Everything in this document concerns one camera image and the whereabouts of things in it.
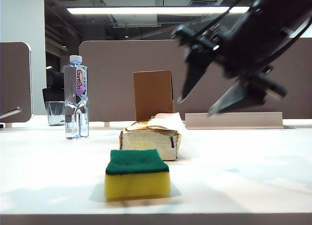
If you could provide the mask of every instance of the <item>water bottle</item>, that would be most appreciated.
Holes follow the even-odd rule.
[[[64,66],[65,136],[80,139],[89,136],[88,67],[82,57],[71,55]]]

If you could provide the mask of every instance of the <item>fluorescent light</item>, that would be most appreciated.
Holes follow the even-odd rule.
[[[68,7],[71,14],[221,14],[228,7]],[[249,7],[234,7],[230,13],[245,13]]]

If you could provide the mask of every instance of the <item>cardboard box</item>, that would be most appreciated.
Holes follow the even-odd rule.
[[[181,133],[186,131],[179,113],[157,114],[149,121],[136,122],[121,131],[120,149],[157,149],[162,160],[176,160]]]
[[[170,70],[134,72],[133,86],[137,121],[174,112]]]

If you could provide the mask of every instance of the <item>white table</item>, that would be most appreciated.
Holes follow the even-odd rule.
[[[45,116],[0,130],[1,224],[312,224],[312,120],[188,131],[169,198],[108,203],[105,168],[129,124],[91,123],[84,140]]]

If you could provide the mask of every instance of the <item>desk partition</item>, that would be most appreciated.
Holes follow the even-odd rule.
[[[312,39],[302,38],[274,63],[270,78],[284,85],[288,95],[281,101],[268,98],[264,106],[237,111],[282,111],[287,119],[312,118]],[[91,121],[135,119],[133,77],[135,71],[171,70],[175,112],[207,112],[234,83],[222,77],[213,63],[187,100],[178,104],[187,65],[184,48],[175,40],[164,41],[85,41],[79,53],[89,67]]]
[[[0,122],[26,122],[33,114],[30,47],[23,42],[2,42],[0,57],[0,113],[21,107],[20,113]]]

